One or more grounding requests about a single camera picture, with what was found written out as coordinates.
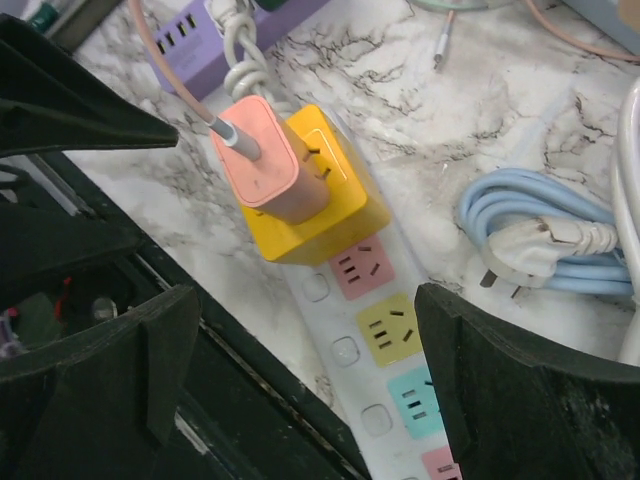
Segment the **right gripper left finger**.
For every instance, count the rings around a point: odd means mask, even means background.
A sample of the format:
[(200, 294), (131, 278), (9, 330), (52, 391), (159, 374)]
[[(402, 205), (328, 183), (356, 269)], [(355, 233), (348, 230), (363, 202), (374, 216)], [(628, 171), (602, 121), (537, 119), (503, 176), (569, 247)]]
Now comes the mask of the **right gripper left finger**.
[(1, 363), (4, 479), (148, 479), (168, 443), (200, 321), (176, 286)]

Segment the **white multicolour power strip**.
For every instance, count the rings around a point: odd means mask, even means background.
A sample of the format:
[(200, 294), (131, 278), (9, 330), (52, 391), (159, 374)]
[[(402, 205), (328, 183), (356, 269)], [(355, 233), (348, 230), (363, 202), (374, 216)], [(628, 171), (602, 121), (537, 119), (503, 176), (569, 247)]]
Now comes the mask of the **white multicolour power strip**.
[(378, 164), (391, 223), (317, 267), (283, 273), (374, 479), (456, 479), (414, 309), (417, 288), (460, 284), (466, 255), (447, 166), (423, 154)]

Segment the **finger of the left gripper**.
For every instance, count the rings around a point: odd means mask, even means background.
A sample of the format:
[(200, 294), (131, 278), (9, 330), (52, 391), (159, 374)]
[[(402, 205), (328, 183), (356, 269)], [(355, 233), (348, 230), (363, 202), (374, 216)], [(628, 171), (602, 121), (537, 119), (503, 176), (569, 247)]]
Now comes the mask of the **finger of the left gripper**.
[(26, 22), (1, 15), (3, 155), (169, 148), (178, 139)]

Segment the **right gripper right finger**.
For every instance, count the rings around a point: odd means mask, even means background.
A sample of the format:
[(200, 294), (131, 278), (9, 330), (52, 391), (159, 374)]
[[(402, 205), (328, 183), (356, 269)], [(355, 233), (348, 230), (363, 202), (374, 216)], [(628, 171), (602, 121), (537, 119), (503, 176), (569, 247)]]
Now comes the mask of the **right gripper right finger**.
[(419, 334), (466, 479), (636, 479), (639, 370), (499, 319), (425, 283)]

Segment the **white round plug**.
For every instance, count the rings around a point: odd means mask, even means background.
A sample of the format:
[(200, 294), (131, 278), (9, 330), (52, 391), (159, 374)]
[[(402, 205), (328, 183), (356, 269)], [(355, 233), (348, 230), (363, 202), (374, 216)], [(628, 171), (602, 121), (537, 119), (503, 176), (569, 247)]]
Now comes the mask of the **white round plug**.
[(480, 252), (490, 271), (518, 286), (624, 296), (632, 288), (617, 245), (611, 225), (541, 216), (491, 233)]

